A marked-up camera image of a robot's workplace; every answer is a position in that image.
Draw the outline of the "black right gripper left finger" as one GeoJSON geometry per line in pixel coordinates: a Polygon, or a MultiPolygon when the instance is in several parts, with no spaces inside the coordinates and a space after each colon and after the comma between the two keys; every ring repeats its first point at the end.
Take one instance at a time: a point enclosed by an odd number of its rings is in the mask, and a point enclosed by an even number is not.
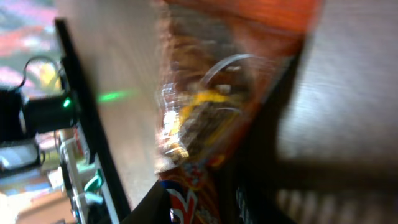
{"type": "Polygon", "coordinates": [[[170,196],[157,181],[121,224],[171,224],[170,196]]]}

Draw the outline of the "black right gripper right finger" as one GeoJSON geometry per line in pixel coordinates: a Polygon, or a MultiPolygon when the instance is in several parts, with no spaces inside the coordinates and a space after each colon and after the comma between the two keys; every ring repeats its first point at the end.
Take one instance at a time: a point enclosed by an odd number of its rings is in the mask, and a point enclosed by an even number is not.
{"type": "Polygon", "coordinates": [[[297,56],[233,170],[260,223],[396,223],[397,78],[297,56]]]}

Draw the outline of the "red Top chocolate bar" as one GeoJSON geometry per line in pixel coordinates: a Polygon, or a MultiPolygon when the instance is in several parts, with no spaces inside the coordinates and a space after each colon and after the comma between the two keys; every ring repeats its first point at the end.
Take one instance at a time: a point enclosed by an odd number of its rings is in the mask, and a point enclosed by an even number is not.
{"type": "Polygon", "coordinates": [[[215,172],[300,49],[319,1],[158,1],[155,171],[171,223],[224,223],[215,172]]]}

